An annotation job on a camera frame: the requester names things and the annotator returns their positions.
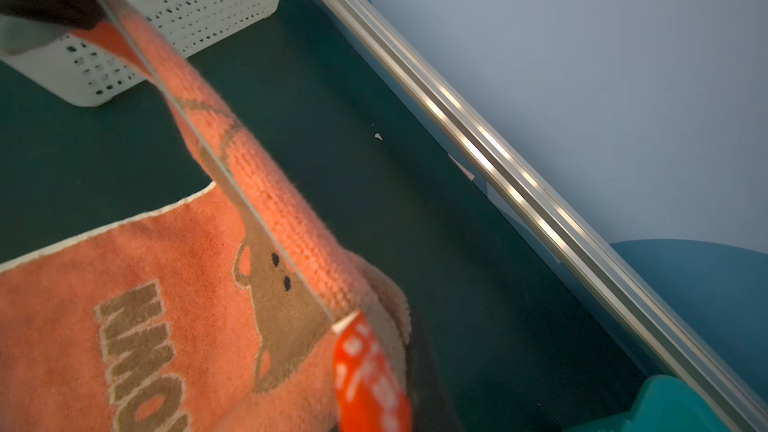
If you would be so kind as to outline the white plastic basket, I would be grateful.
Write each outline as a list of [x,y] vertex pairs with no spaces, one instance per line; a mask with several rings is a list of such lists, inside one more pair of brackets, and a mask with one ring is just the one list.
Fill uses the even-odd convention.
[[[189,57],[273,14],[279,0],[127,0]],[[5,64],[64,101],[96,107],[142,82],[116,56],[64,35]]]

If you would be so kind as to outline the pink red towel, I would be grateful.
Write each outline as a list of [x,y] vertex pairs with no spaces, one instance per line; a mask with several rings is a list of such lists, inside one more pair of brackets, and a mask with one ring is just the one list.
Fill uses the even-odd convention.
[[162,93],[203,190],[1,267],[5,431],[410,431],[407,300],[125,0],[81,33]]

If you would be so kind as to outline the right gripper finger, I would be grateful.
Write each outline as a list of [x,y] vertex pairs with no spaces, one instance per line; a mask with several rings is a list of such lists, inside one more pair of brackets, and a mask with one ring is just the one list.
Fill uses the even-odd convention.
[[463,431],[442,382],[426,326],[411,312],[411,336],[406,347],[407,394],[411,401],[413,431]]

